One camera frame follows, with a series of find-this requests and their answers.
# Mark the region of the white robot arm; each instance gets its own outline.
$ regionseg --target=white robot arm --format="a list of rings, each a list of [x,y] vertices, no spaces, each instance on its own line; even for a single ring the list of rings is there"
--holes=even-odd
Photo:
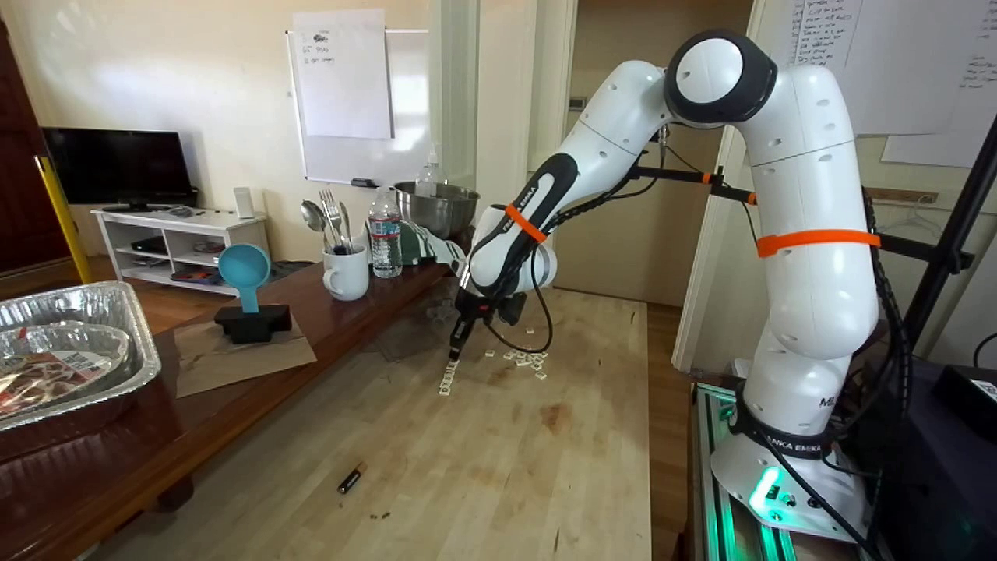
[[[524,194],[480,217],[448,355],[460,355],[475,316],[551,282],[545,237],[557,215],[615,189],[670,119],[742,132],[769,282],[769,322],[738,396],[735,436],[711,459],[714,475],[762,524],[855,539],[866,494],[855,475],[826,467],[838,453],[822,434],[850,355],[879,316],[875,241],[866,233],[846,104],[826,68],[775,68],[746,37],[719,31],[680,45],[665,70],[623,61]],[[794,475],[760,493],[782,467]]]

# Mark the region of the white shelf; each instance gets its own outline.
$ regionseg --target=white shelf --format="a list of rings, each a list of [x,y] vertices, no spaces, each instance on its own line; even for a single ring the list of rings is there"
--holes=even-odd
[[[217,267],[217,251],[173,251],[173,260]]]
[[[232,215],[169,215],[169,213],[104,213],[93,209],[103,242],[118,277],[169,282],[200,291],[236,291],[217,277],[217,255],[232,242],[268,250],[265,217]],[[133,250],[155,241],[164,251]]]

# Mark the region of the black cable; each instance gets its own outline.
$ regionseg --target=black cable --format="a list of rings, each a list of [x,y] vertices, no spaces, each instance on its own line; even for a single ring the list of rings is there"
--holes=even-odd
[[[630,176],[623,176],[618,182],[614,182],[607,194],[602,194],[602,197],[595,197],[595,198],[585,198],[585,202],[578,202],[578,205],[573,205],[573,209],[557,213],[557,215],[549,220],[549,227],[560,227],[563,220],[578,217],[578,215],[585,215],[585,213],[590,213],[590,209],[598,209],[598,205],[605,205],[605,202],[641,197],[641,194],[647,194],[647,189],[657,182],[657,176],[650,176],[645,187],[638,187],[638,189],[631,189],[631,194],[618,194],[626,182],[630,182]]]
[[[875,229],[875,209],[866,198],[866,220]],[[872,277],[875,277],[875,291],[881,302],[881,312],[888,316],[888,331],[890,331],[890,347],[888,347],[888,359],[879,365],[879,373],[872,379],[872,393],[850,412],[846,420],[842,420],[833,427],[833,438],[843,438],[846,429],[881,400],[881,393],[888,388],[890,379],[896,379],[896,400],[900,400],[900,418],[910,412],[910,386],[912,386],[912,349],[910,349],[910,337],[902,327],[902,315],[894,296],[894,287],[884,274],[884,263],[879,258],[879,250],[870,250],[872,255]]]
[[[756,229],[755,229],[755,217],[750,217],[746,202],[742,202],[742,209],[744,209],[744,217],[746,217],[750,241],[756,242]]]
[[[501,347],[508,347],[508,349],[514,349],[514,351],[539,355],[539,351],[549,351],[551,341],[554,341],[554,316],[551,316],[551,307],[549,307],[549,302],[545,302],[545,296],[542,296],[542,288],[539,288],[539,280],[534,280],[534,250],[532,250],[532,255],[528,255],[528,280],[532,280],[532,291],[534,291],[534,302],[539,302],[539,307],[542,307],[542,316],[545,316],[545,325],[549,325],[549,339],[545,339],[542,347],[534,347],[534,349],[516,347],[516,341],[503,339],[503,337],[495,331],[491,322],[481,322],[481,325],[491,331],[491,337],[495,337]]]
[[[827,518],[833,518],[833,524],[838,524],[872,561],[881,558],[879,544],[875,544],[870,537],[859,537],[859,529],[850,527],[850,524],[842,518],[842,510],[830,507],[830,501],[826,501],[826,499],[782,459],[782,453],[769,447],[769,456],[782,463],[782,470],[786,470],[791,478],[796,478],[796,484],[802,487],[802,493],[807,493]]]
[[[872,473],[872,470],[850,470],[850,467],[843,467],[843,463],[833,463],[833,460],[827,460],[826,456],[820,459],[826,467],[830,467],[830,470],[842,470],[842,473],[850,473],[850,475],[881,475],[879,470]]]
[[[981,366],[981,365],[979,365],[979,355],[981,355],[984,347],[992,341],[992,339],[997,339],[997,334],[988,334],[988,337],[973,349],[973,366]]]
[[[665,146],[665,153],[675,156],[686,168],[695,168],[695,171],[696,171],[696,166],[687,162],[680,148]]]
[[[665,153],[665,146],[657,144],[657,168],[664,168],[664,153]],[[631,198],[631,197],[647,194],[654,182],[657,182],[657,176],[650,176],[650,179],[647,179],[645,187],[638,187],[638,189],[614,194],[614,197],[607,197],[607,198]]]

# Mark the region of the cable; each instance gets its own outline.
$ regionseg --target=cable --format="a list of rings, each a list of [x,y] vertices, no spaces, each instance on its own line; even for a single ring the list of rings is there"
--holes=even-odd
[[[549,302],[545,302],[545,296],[542,296],[542,288],[539,288],[539,280],[534,280],[534,251],[528,255],[528,280],[532,280],[532,291],[534,291],[534,302],[539,302],[539,307],[542,307],[542,316],[545,316],[545,325],[549,325],[549,339],[545,339],[542,347],[534,347],[534,349],[516,347],[516,341],[503,339],[503,337],[495,331],[491,322],[481,322],[481,325],[491,331],[491,337],[495,337],[501,347],[508,347],[508,349],[514,349],[514,351],[539,355],[539,351],[549,351],[551,341],[554,341],[554,316],[551,316],[551,307],[549,307]]]
[[[744,217],[746,217],[750,241],[756,242],[756,229],[755,229],[755,217],[750,217],[746,202],[742,202],[742,209],[744,209]]]
[[[607,197],[607,198],[631,198],[631,197],[647,194],[654,182],[657,182],[657,176],[650,176],[650,179],[647,179],[645,187],[638,187],[638,189],[614,194],[614,197]]]
[[[988,337],[973,349],[973,366],[981,366],[981,365],[979,365],[979,355],[981,355],[984,347],[992,341],[992,339],[997,339],[997,334],[988,334]]]
[[[881,552],[875,547],[875,541],[870,541],[870,537],[859,537],[855,527],[850,527],[842,510],[833,510],[786,459],[782,453],[769,447],[769,456],[782,463],[782,470],[788,470],[791,478],[796,478],[802,487],[802,493],[827,513],[833,518],[833,524],[870,553],[870,558],[881,558]]]
[[[843,467],[843,463],[833,463],[833,460],[827,460],[826,456],[820,459],[826,467],[830,467],[830,470],[842,470],[842,473],[850,473],[850,475],[881,475],[879,470],[872,473],[872,470],[850,470],[850,467]]]
[[[680,148],[665,146],[665,153],[675,156],[686,168],[695,168],[695,171],[696,171],[696,166],[687,162]]]
[[[866,220],[875,229],[872,198],[866,198]],[[866,418],[872,412],[872,406],[884,396],[888,382],[896,379],[900,409],[896,409],[896,427],[894,427],[890,446],[902,447],[902,438],[910,436],[905,434],[905,412],[910,412],[910,382],[912,382],[912,349],[910,349],[910,337],[905,337],[905,327],[902,327],[902,316],[900,316],[896,296],[894,296],[890,280],[884,274],[884,263],[879,258],[879,250],[870,250],[870,258],[872,258],[872,274],[875,274],[875,291],[879,291],[881,312],[888,316],[890,347],[888,347],[888,359],[875,369],[872,393],[850,412],[850,418],[843,418],[833,427],[830,443],[846,438],[854,424],[859,418]],[[879,513],[881,513],[881,494],[884,494],[884,487],[888,487],[900,456],[890,456],[890,453],[879,447],[879,459],[881,460],[875,463],[875,470],[864,473],[864,475],[875,475],[872,494],[870,494],[870,537],[875,537]]]

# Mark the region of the mug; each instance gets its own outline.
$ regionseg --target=mug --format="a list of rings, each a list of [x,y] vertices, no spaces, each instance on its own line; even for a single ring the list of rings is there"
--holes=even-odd
[[[368,251],[361,245],[326,250],[321,282],[338,302],[361,299],[369,287]]]

